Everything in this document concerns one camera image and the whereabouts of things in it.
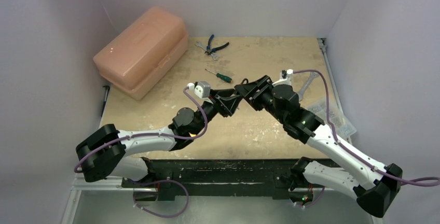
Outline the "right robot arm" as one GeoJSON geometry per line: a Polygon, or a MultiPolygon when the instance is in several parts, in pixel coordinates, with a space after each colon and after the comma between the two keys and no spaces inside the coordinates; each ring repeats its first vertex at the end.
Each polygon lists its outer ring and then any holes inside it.
{"type": "Polygon", "coordinates": [[[320,117],[301,107],[298,94],[290,85],[273,86],[265,76],[236,85],[235,91],[255,110],[269,112],[288,136],[322,152],[338,165],[328,167],[302,157],[291,167],[289,177],[284,178],[290,189],[318,184],[355,199],[372,216],[385,215],[401,188],[403,171],[398,165],[372,159],[333,134],[320,117]]]}

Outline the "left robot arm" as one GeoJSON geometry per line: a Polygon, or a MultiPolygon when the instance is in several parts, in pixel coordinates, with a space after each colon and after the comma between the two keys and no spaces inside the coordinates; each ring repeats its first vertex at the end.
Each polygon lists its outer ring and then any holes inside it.
{"type": "Polygon", "coordinates": [[[74,172],[83,174],[88,183],[119,176],[133,179],[141,187],[149,187],[155,180],[155,173],[146,158],[133,158],[133,155],[185,148],[205,135],[209,122],[216,115],[231,117],[243,99],[235,89],[212,90],[202,81],[189,83],[183,93],[196,109],[181,108],[166,127],[124,131],[114,124],[101,126],[76,146],[78,163],[74,172]]]}

